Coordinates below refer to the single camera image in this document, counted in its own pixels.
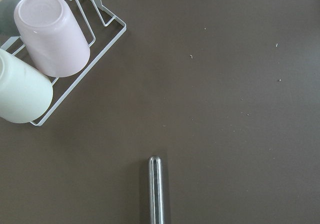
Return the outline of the steel muddler with black tip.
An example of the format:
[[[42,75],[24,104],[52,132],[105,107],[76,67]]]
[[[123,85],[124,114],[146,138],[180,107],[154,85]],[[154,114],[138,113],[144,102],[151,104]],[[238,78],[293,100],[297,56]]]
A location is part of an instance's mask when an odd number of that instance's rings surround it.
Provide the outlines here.
[[[165,223],[163,165],[159,156],[148,160],[149,215],[151,224]]]

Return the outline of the pink plastic cup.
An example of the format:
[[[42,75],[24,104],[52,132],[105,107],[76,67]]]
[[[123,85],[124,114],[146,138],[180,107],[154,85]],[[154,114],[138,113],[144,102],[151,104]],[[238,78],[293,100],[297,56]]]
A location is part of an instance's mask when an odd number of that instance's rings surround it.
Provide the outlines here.
[[[15,7],[14,21],[41,73],[68,77],[88,63],[89,44],[64,0],[21,0]]]

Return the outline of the pale green plastic cup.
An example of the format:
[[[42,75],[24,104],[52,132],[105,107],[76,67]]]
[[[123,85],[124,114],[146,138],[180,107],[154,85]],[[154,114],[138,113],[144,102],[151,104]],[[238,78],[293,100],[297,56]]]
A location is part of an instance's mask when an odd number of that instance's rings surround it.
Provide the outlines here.
[[[52,83],[7,51],[1,49],[0,55],[0,117],[13,123],[39,118],[52,102]]]

